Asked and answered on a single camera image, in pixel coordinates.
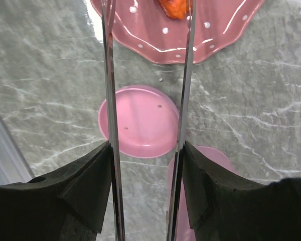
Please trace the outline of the orange carrot piece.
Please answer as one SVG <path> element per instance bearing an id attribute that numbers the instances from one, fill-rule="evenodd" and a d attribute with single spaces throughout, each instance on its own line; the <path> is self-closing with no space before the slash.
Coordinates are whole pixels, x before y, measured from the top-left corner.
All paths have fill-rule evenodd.
<path id="1" fill-rule="evenodd" d="M 182 20 L 187 11 L 186 0 L 157 0 L 157 3 L 170 19 Z"/>

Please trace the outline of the metal kitchen tongs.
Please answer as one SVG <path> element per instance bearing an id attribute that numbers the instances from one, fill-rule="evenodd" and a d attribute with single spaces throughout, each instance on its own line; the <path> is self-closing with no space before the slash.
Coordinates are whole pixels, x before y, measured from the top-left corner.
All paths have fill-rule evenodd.
<path id="1" fill-rule="evenodd" d="M 102 30 L 104 47 L 104 72 L 106 86 L 106 102 L 108 114 L 109 143 L 112 154 L 112 197 L 115 217 L 115 239 L 125 240 L 124 210 L 122 200 L 122 179 L 119 155 L 118 122 L 116 113 L 115 78 L 113 64 L 113 36 L 112 26 L 115 16 L 115 1 L 102 1 Z M 174 169 L 172 177 L 169 222 L 167 227 L 167 240 L 176 240 L 178 227 L 178 213 L 180 203 L 180 193 L 182 185 L 183 161 L 185 155 L 187 115 L 190 99 L 192 66 L 193 66 L 193 46 L 195 39 L 196 25 L 196 1 L 187 1 L 187 41 L 184 63 L 183 88 L 181 96 L 181 108 L 179 117 L 179 129 L 177 137 L 177 147 L 174 159 Z"/>

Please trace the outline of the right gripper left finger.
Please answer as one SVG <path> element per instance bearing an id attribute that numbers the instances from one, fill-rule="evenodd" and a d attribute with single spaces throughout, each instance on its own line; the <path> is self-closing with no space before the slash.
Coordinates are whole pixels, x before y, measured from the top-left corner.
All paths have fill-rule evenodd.
<path id="1" fill-rule="evenodd" d="M 110 144 L 27 183 L 0 186 L 0 240 L 96 240 L 111 186 Z"/>

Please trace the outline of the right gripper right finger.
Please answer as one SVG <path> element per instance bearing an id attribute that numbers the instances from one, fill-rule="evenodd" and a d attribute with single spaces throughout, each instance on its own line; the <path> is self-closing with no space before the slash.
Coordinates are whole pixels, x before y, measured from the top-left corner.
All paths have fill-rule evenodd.
<path id="1" fill-rule="evenodd" d="M 196 240 L 301 240 L 301 178 L 263 185 L 186 143 L 183 183 Z"/>

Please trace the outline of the pink round lid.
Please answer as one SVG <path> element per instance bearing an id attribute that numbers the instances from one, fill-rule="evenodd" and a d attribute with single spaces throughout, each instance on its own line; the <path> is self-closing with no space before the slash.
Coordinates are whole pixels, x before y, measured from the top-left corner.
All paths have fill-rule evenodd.
<path id="1" fill-rule="evenodd" d="M 179 112 L 163 92 L 131 85 L 116 92 L 119 150 L 137 158 L 157 158 L 175 148 Z"/>

